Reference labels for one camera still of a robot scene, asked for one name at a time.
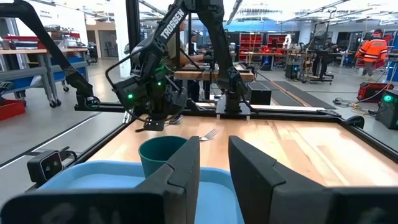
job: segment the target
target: ceiling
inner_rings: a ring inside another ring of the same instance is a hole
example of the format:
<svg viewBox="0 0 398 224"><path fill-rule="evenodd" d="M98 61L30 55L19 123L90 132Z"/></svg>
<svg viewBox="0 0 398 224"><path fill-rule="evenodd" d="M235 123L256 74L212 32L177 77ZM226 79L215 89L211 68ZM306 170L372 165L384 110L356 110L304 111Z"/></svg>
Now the ceiling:
<svg viewBox="0 0 398 224"><path fill-rule="evenodd" d="M78 5L82 4L81 0L56 0L55 2L65 4L66 1L67 6L70 7L79 7ZM113 1L120 0L85 0L83 8L90 19L113 19ZM163 17L162 14L167 12L169 4L174 2L174 0L140 1L158 9L155 11L143 4L139 5L141 24L149 26L156 26L156 21ZM235 22L272 20L283 23L292 20L324 21L327 19L334 24L369 19L398 22L398 4L394 4L391 0L284 0L283 4L277 0L224 0L225 21L231 19L230 15L234 9ZM197 15L193 14L192 18L197 19Z"/></svg>

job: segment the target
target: fork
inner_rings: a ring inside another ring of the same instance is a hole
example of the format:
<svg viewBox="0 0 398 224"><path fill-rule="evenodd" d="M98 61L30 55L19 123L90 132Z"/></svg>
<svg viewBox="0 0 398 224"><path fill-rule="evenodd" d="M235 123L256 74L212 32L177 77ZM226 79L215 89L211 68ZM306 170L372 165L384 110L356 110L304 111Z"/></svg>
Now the fork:
<svg viewBox="0 0 398 224"><path fill-rule="evenodd" d="M213 139L214 136L216 136L217 133L218 133L218 130L217 129L213 129L209 133L204 135L203 137L200 137L199 140L200 141L209 141L209 140Z"/></svg>

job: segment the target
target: wooden workbench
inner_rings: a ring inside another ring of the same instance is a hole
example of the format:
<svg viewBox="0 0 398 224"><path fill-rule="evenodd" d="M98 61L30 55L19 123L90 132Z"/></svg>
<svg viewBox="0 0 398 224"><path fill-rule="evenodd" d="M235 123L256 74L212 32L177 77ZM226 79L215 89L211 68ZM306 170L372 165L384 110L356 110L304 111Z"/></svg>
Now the wooden workbench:
<svg viewBox="0 0 398 224"><path fill-rule="evenodd" d="M83 52L87 51L87 48L75 48L75 49L61 49L62 52ZM47 49L20 49L20 50L0 50L0 55L6 54L49 54Z"/></svg>
<svg viewBox="0 0 398 224"><path fill-rule="evenodd" d="M214 139L200 143L200 164L229 170L228 136L236 135L283 165L325 186L398 185L398 165L335 123L304 121L241 121L185 116L181 124L162 132L144 131L133 122L90 160L140 162L138 148L156 136L203 136L213 128Z"/></svg>
<svg viewBox="0 0 398 224"><path fill-rule="evenodd" d="M237 70L244 70L242 66L235 65ZM179 80L210 80L210 72L200 72L200 71L175 71L174 77L178 78ZM254 80L253 73L241 73L242 80L244 82L251 82ZM211 76L212 79L216 80L218 78L218 71L215 70L213 75Z"/></svg>

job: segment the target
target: green led light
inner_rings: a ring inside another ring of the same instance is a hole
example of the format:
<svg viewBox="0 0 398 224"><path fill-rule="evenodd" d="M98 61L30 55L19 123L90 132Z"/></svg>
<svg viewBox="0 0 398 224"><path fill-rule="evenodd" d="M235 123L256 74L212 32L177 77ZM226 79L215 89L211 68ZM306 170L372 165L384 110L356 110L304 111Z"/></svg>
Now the green led light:
<svg viewBox="0 0 398 224"><path fill-rule="evenodd" d="M383 100L384 100L385 102L391 102L391 101L392 101L392 96L386 95L386 96L384 96Z"/></svg>

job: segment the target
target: teal cup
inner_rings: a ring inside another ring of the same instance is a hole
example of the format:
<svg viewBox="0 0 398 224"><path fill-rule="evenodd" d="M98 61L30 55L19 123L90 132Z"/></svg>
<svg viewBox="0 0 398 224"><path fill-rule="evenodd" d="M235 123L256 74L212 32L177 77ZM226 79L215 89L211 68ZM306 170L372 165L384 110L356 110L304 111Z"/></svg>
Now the teal cup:
<svg viewBox="0 0 398 224"><path fill-rule="evenodd" d="M142 143L138 149L145 178L165 164L188 140L178 136L161 136Z"/></svg>

